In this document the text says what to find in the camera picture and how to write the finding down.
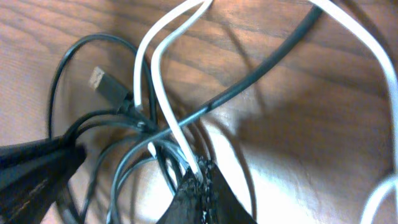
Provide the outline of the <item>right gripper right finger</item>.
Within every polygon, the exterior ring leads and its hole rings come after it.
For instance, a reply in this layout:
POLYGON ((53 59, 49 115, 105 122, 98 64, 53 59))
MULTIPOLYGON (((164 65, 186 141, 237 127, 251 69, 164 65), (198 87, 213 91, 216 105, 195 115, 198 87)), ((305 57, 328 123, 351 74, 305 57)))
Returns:
POLYGON ((206 222, 218 224, 256 224, 253 217, 244 209, 228 185, 218 166, 212 161, 203 165, 204 205, 206 222))

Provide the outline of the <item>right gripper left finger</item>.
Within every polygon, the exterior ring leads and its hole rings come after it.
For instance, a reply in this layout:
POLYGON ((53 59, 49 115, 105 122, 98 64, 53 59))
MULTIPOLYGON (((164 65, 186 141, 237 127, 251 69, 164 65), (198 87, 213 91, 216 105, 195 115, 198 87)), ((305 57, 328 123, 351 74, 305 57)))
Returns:
POLYGON ((203 223, 202 187, 188 168, 171 204, 157 224, 203 223))

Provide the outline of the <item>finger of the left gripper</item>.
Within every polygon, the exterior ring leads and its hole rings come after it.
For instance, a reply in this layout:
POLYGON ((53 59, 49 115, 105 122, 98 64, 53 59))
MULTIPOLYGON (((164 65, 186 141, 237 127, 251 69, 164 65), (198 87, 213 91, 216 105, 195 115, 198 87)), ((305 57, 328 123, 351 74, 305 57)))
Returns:
POLYGON ((1 169, 1 223, 40 223, 85 159, 80 145, 1 169))
POLYGON ((65 140, 63 137, 1 146, 1 168, 7 169, 62 149, 73 149, 75 147, 75 141, 65 140))

